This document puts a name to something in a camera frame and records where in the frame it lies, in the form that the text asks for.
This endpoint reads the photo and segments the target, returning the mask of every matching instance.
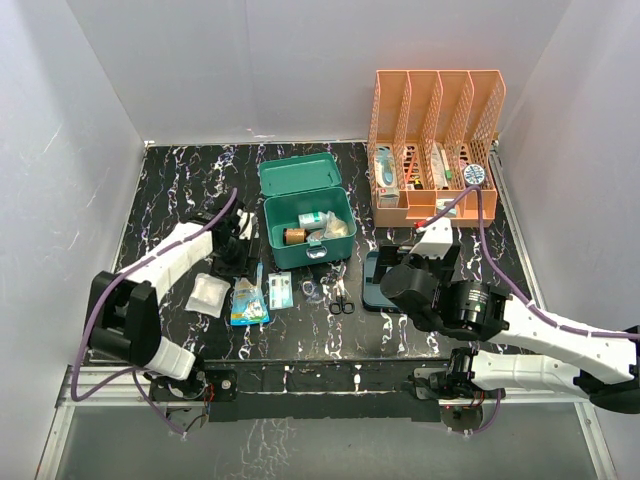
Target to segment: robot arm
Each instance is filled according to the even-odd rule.
[[[211,254],[215,257],[214,274],[253,277],[260,248],[255,215],[245,212],[239,201],[233,201],[210,232],[195,235],[220,211],[214,206],[213,213],[197,212],[124,269],[139,266],[107,297],[91,331],[89,347],[178,382],[195,376],[196,356],[162,336],[158,304],[193,265]],[[101,272],[94,278],[87,319],[98,298],[119,275]]]
[[[446,374],[433,374],[429,387],[440,395],[505,387],[543,389],[588,397],[622,413],[640,413],[640,349],[626,338],[549,314],[542,322],[509,292],[482,282],[452,282],[459,247],[446,242],[450,221],[440,219],[411,251],[382,246],[376,270],[380,291],[406,313],[417,329],[463,341],[510,344],[544,355],[495,355],[456,349]],[[570,330],[588,331],[578,335]],[[638,328],[630,330],[637,333]]]

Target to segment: green and white container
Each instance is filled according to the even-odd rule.
[[[342,177],[329,153],[272,160],[260,164],[260,186],[267,199],[264,214],[276,265],[283,269],[341,260],[351,256],[356,223]],[[299,228],[298,216],[328,212],[346,222],[349,234],[319,242],[285,245],[285,228]]]

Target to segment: toolbox handle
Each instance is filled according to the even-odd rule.
[[[327,254],[327,247],[322,245],[307,248],[307,257],[311,260],[317,260]]]

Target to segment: black marble table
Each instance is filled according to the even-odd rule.
[[[271,312],[269,324],[250,327],[231,327],[228,305],[220,319],[184,310],[196,274],[210,270],[210,260],[200,262],[180,279],[160,306],[164,335],[209,361],[447,358],[461,342],[419,332],[406,315],[368,312],[362,307],[362,263],[367,252],[381,240],[415,241],[412,229],[374,227],[365,147],[363,143],[326,143],[150,148],[144,158],[117,268],[145,255],[177,222],[186,221],[194,210],[211,206],[218,195],[237,186],[239,197],[258,214],[264,264],[262,288],[267,295],[267,276],[278,269],[268,244],[258,165],[294,155],[329,152],[340,168],[342,186],[356,219],[356,244],[351,258],[292,270],[294,307]],[[482,259],[478,230],[457,229],[456,235],[462,247],[454,279],[482,279],[499,285],[500,279]],[[495,222],[487,229],[487,239],[498,265],[527,292],[501,204]],[[335,316],[329,312],[329,303],[334,299],[335,281],[343,263],[347,265],[345,287],[356,311]],[[322,285],[320,301],[309,302],[301,291],[301,282],[312,278]],[[486,348],[504,351],[506,347]]]

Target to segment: gray floor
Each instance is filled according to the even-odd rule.
[[[147,408],[78,408],[57,478],[596,478],[572,404],[503,405],[466,440],[443,428],[255,420],[207,424],[183,442]]]

